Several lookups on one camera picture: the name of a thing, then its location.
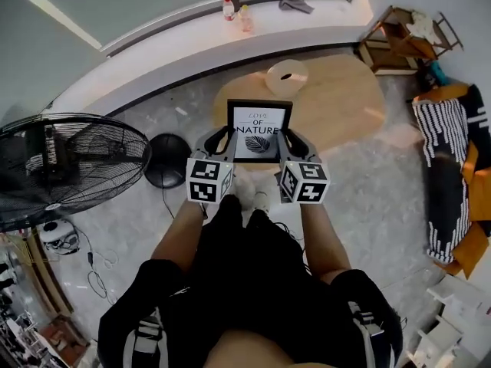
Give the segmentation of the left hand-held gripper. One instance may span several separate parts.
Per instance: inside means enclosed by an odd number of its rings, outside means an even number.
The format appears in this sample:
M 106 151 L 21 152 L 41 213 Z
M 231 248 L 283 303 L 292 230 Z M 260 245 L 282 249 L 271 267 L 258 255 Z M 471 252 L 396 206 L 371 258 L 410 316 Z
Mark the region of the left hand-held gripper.
M 227 136 L 222 155 L 219 144 Z M 186 164 L 187 198 L 191 202 L 219 204 L 229 192 L 234 177 L 235 130 L 214 128 L 200 137 Z

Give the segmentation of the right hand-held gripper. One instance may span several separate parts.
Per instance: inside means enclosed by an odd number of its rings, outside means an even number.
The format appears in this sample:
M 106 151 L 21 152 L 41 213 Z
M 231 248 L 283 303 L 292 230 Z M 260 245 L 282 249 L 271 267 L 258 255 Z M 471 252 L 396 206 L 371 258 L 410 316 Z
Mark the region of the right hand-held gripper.
M 321 204 L 330 186 L 330 173 L 315 146 L 300 133 L 277 134 L 281 166 L 278 187 L 282 203 Z

